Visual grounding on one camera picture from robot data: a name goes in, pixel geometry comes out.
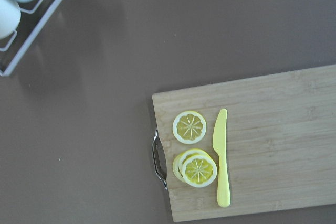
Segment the lemon slice stack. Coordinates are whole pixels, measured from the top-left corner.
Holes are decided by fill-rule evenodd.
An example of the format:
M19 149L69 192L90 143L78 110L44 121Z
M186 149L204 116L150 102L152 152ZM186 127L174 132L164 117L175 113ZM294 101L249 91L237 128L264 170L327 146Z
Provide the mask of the lemon slice stack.
M196 188L210 185L217 176L215 162L199 148L178 154L173 161L172 169L178 180Z

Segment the white cup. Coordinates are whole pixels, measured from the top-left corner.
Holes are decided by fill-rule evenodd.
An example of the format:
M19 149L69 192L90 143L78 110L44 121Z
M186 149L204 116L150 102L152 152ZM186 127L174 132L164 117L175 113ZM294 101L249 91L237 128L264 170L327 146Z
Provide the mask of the white cup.
M19 25L20 6L15 0L1 0L1 39L8 37Z

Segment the bamboo cutting board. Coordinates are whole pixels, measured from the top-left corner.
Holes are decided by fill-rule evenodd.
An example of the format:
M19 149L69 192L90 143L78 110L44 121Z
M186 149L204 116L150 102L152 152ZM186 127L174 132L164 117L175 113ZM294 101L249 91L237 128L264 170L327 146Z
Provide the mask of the bamboo cutting board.
M166 165L175 222L255 214L335 203L335 66L156 93L152 97ZM207 122L196 144L212 147L220 109L227 117L227 163L231 203L217 203L217 184L194 188L173 174L176 155L189 149L174 137L181 112Z

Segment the yellow plastic knife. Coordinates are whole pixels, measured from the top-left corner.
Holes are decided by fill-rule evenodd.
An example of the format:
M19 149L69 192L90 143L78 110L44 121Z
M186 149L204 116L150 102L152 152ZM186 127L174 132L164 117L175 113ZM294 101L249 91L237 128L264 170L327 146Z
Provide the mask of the yellow plastic knife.
M212 140L213 149L218 155L217 203L223 208L228 207L231 203L226 156L226 129L227 110L223 108L217 116Z

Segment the lemon slice single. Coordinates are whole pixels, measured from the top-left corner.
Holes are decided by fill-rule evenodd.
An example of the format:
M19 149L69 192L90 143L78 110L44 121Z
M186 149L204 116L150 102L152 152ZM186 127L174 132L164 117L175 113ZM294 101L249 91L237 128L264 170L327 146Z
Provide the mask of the lemon slice single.
M174 137L183 144L191 145L201 141L207 131L205 118L196 111L183 111L172 124Z

